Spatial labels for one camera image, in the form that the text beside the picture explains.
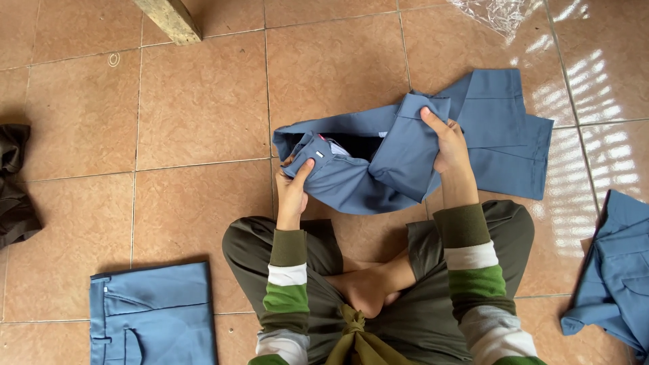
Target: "trouser leg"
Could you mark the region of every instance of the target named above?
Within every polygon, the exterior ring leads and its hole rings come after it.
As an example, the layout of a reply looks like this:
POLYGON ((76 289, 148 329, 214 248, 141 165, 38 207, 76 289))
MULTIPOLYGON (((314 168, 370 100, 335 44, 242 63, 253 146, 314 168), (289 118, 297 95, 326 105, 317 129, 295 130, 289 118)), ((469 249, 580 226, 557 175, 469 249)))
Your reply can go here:
MULTIPOLYGON (((248 217, 236 220, 223 236, 223 254, 237 282, 259 316, 268 281, 275 220, 248 217)), ((343 273, 343 256, 329 220, 302 221, 307 234, 310 364, 323 363, 340 339, 345 321, 339 313, 343 297, 323 276, 343 273)))
MULTIPOLYGON (((507 296, 513 298, 532 247, 534 226, 527 210, 510 200, 482 205, 507 296)), ((408 254, 417 282, 384 307, 366 331, 406 358, 423 364, 461 364, 471 360, 464 336, 452 316, 448 270, 434 221, 408 225, 408 254)))

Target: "tile floor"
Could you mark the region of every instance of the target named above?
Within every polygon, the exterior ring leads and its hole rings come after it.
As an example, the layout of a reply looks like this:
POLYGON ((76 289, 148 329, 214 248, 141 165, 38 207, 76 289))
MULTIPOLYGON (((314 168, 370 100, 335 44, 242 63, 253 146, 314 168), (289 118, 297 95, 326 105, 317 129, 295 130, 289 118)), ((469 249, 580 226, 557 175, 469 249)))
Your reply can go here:
MULTIPOLYGON (((177 47, 130 0, 4 1, 0 120, 32 125, 19 178, 45 229, 0 251, 1 363, 87 364, 88 276, 206 257, 221 364, 245 363, 258 323, 220 245, 232 220, 276 210, 269 133, 518 67, 528 110, 556 120, 545 199, 512 198, 537 231, 523 326, 549 364, 633 364, 596 327, 561 336, 557 317, 607 189, 649 201, 643 0, 530 0, 510 41, 443 0, 185 2, 206 38, 177 47)), ((387 260, 440 203, 368 217, 313 202, 305 217, 332 218, 346 255, 387 260)))

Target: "blue trousers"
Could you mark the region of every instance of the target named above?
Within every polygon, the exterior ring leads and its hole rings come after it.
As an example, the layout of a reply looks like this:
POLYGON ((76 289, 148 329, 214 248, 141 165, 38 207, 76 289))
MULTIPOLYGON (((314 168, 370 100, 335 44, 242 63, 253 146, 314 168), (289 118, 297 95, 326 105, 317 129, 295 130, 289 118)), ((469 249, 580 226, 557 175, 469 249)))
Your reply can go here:
POLYGON ((644 360, 649 352, 649 205, 610 190, 605 218, 561 328, 570 335, 584 325, 599 325, 644 360))
POLYGON ((304 189, 316 199, 344 213, 392 212, 441 184, 422 107, 461 125, 479 189, 543 198, 554 121, 525 113, 517 69, 476 69, 437 95, 412 91, 400 104, 281 127, 273 143, 282 160, 295 155, 282 167, 289 176, 315 160, 304 189))
POLYGON ((90 277, 90 365, 214 365, 207 262, 90 277))

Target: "striped sleeve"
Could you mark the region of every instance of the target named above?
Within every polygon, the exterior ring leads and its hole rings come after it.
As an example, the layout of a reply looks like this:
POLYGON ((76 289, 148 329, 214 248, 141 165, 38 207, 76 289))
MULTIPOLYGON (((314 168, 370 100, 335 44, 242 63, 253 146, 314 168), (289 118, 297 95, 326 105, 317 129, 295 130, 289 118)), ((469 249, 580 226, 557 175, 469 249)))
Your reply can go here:
POLYGON ((257 357, 248 365, 306 365, 310 340, 304 231, 275 230, 263 307, 257 357))
POLYGON ((475 365, 536 365, 532 336, 520 327, 480 204, 434 214, 444 245, 453 316, 475 365))

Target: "knot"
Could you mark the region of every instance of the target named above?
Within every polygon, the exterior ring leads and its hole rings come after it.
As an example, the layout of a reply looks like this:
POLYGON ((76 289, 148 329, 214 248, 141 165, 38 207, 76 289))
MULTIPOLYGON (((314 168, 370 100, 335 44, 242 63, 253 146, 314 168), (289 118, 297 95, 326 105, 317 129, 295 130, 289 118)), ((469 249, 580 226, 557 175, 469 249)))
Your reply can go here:
POLYGON ((343 336, 355 332, 365 332, 365 316, 362 311, 356 311, 347 304, 340 306, 340 314, 343 315, 347 325, 343 329, 343 336))

